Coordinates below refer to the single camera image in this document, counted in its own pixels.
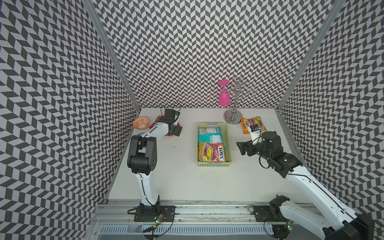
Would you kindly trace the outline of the teal mint candy bag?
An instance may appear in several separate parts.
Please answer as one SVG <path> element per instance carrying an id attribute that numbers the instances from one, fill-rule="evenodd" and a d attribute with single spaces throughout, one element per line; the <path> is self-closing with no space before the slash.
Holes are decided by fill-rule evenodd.
<path id="1" fill-rule="evenodd" d="M 217 144 L 223 143 L 221 129 L 219 127 L 198 128 L 198 142 Z"/>

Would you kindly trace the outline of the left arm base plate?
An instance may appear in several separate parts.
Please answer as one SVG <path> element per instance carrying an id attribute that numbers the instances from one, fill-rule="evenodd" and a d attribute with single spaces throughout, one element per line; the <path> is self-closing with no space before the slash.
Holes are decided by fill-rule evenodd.
<path id="1" fill-rule="evenodd" d="M 140 204 L 135 212 L 134 221 L 144 223 L 154 223 L 155 218 L 159 218 L 161 214 L 165 214 L 165 222 L 173 222 L 175 219 L 176 206 L 145 206 Z"/>

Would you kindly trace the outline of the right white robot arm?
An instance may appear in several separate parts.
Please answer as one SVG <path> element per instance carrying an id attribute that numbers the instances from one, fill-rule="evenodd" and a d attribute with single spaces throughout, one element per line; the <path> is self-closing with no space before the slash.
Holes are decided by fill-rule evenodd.
<path id="1" fill-rule="evenodd" d="M 269 207 L 255 207 L 257 222 L 285 222 L 284 228 L 275 226 L 273 238 L 285 239 L 297 223 L 321 240 L 372 240 L 375 222 L 368 214 L 359 214 L 341 200 L 309 172 L 294 155 L 284 152 L 281 138 L 276 132 L 253 131 L 252 139 L 238 142 L 241 155 L 258 155 L 269 168 L 295 185 L 320 211 L 317 215 L 292 202 L 288 197 L 276 196 Z"/>

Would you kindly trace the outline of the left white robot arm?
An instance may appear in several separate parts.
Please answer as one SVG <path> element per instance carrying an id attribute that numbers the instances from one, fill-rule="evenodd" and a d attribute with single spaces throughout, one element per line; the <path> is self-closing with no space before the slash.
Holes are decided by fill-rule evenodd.
<path id="1" fill-rule="evenodd" d="M 179 111 L 165 109 L 147 132 L 131 137 L 127 166 L 138 179 L 142 195 L 140 207 L 144 209 L 160 206 L 160 195 L 152 176 L 158 161 L 157 141 L 165 136 L 178 137 L 181 134 L 183 128 L 179 124 L 179 117 Z"/>

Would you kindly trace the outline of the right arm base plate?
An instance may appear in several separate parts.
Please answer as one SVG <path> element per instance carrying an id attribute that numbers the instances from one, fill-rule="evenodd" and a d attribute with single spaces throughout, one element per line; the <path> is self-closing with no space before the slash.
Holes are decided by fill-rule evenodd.
<path id="1" fill-rule="evenodd" d="M 280 209 L 276 206 L 253 206 L 253 213 L 255 214 L 257 222 L 285 222 L 280 212 Z"/>

